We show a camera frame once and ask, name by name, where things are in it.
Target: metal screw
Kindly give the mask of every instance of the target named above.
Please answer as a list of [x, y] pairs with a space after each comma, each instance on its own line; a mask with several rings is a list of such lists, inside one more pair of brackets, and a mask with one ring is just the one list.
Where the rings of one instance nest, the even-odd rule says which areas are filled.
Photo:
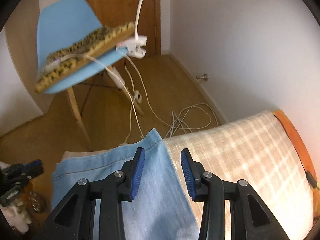
[[115, 172], [115, 176], [118, 177], [118, 178], [119, 178], [119, 177], [122, 177], [123, 175], [124, 175], [124, 172], [123, 172], [123, 171], [116, 171], [116, 172]]
[[87, 182], [88, 182], [87, 179], [79, 179], [78, 180], [78, 184], [81, 185], [81, 186], [87, 184]]
[[209, 172], [209, 171], [205, 171], [205, 172], [203, 173], [203, 176], [204, 176], [205, 178], [211, 178], [211, 177], [212, 177], [212, 173]]
[[245, 180], [245, 179], [241, 179], [241, 180], [239, 180], [239, 184], [241, 185], [241, 186], [247, 186], [248, 185], [248, 182]]

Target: chair seat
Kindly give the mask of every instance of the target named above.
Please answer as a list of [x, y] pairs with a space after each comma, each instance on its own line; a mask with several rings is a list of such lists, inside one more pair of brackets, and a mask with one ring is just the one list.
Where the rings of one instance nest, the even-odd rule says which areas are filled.
[[[50, 53], [69, 47], [101, 26], [102, 24], [85, 0], [61, 0], [45, 8], [40, 14], [37, 28], [38, 75], [41, 73], [46, 57]], [[125, 54], [128, 53], [125, 47], [121, 48], [120, 51]], [[98, 60], [108, 66], [122, 57], [123, 55], [112, 49], [101, 55]], [[61, 92], [102, 70], [102, 66], [91, 62], [53, 84], [43, 93]]]
[[[123, 47], [119, 49], [121, 52], [127, 54], [127, 48]], [[98, 58], [104, 65], [112, 65], [113, 63], [117, 62], [123, 58], [122, 55], [116, 52], [116, 49], [112, 49], [107, 53], [103, 54], [101, 57]], [[45, 94], [55, 94], [59, 93], [69, 87], [72, 87], [76, 84], [81, 83], [82, 81], [98, 74], [99, 72], [103, 71], [103, 67], [96, 62], [89, 63], [88, 65], [84, 66], [83, 68], [79, 69], [78, 71], [72, 73], [71, 75], [67, 76], [66, 78], [60, 80], [59, 82], [55, 83], [43, 93]]]

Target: white clamp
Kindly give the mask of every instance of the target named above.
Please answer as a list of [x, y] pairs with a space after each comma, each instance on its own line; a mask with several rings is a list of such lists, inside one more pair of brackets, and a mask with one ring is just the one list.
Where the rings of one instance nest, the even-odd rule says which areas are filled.
[[121, 44], [118, 44], [117, 47], [126, 46], [128, 50], [128, 56], [143, 58], [146, 54], [146, 50], [141, 47], [147, 44], [147, 37], [139, 35], [138, 38], [130, 38], [126, 41], [123, 41]]

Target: baseboard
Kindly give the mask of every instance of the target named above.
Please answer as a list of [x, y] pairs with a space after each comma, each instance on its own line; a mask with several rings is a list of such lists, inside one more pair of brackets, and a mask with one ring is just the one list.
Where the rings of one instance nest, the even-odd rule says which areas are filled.
[[200, 86], [200, 84], [196, 81], [196, 79], [191, 75], [189, 70], [181, 64], [181, 62], [169, 51], [167, 54], [169, 54], [173, 60], [180, 66], [180, 68], [187, 74], [187, 76], [193, 81], [193, 83], [196, 85], [200, 93], [203, 95], [204, 99], [208, 102], [209, 106], [213, 109], [215, 112], [217, 119], [220, 123], [220, 125], [224, 125], [227, 123], [227, 119], [223, 116], [219, 108], [217, 107], [216, 102], [208, 95], [208, 93], [205, 91], [205, 89]]

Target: black clip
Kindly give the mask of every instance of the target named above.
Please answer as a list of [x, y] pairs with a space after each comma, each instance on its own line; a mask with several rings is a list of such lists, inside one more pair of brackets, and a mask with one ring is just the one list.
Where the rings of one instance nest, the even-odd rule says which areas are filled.
[[189, 196], [195, 202], [204, 202], [199, 240], [225, 239], [225, 200], [230, 200], [231, 240], [289, 240], [246, 180], [221, 180], [194, 162], [188, 149], [181, 152], [181, 166]]
[[139, 147], [120, 171], [94, 182], [80, 179], [33, 240], [92, 240], [97, 199], [101, 199], [99, 239], [125, 240], [121, 201], [132, 201], [137, 195], [144, 160], [144, 149]]

